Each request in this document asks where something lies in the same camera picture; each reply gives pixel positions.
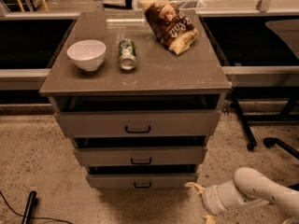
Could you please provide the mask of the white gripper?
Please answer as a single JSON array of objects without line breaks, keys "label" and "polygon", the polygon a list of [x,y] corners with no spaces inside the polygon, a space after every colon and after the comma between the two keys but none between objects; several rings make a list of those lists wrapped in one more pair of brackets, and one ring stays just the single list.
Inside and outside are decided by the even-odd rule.
[{"label": "white gripper", "polygon": [[[232,208],[253,208],[268,204],[266,200],[252,198],[242,193],[237,189],[233,180],[207,188],[194,182],[187,182],[185,187],[194,188],[199,195],[202,194],[203,206],[209,214],[215,216],[222,215]],[[206,224],[216,224],[217,220],[212,215],[204,215]]]}]

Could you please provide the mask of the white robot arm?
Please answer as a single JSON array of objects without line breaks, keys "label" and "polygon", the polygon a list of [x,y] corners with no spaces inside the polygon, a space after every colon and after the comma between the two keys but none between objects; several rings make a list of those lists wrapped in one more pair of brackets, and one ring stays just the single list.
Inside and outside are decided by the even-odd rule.
[{"label": "white robot arm", "polygon": [[206,224],[217,224],[217,216],[233,207],[260,207],[269,203],[291,217],[282,224],[298,224],[299,191],[281,186],[262,173],[249,167],[238,168],[234,177],[219,185],[206,188],[187,182],[186,188],[195,188],[207,211]]}]

